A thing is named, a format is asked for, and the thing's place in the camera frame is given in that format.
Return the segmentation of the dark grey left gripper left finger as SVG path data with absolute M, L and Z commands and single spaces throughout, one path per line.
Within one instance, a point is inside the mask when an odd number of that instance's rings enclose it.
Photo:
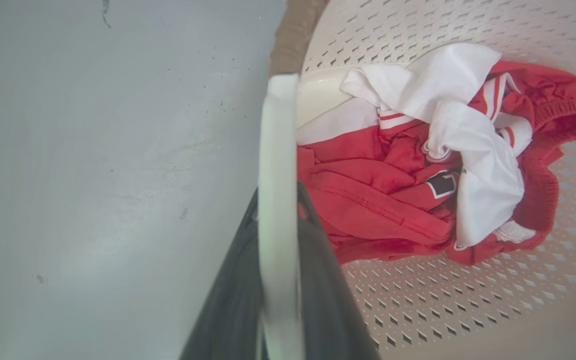
M 254 192 L 179 358 L 267 360 L 262 307 Z

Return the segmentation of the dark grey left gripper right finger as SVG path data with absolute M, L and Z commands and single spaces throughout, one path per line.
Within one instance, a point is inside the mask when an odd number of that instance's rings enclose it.
M 306 187 L 297 183 L 301 314 L 307 360 L 378 360 Z

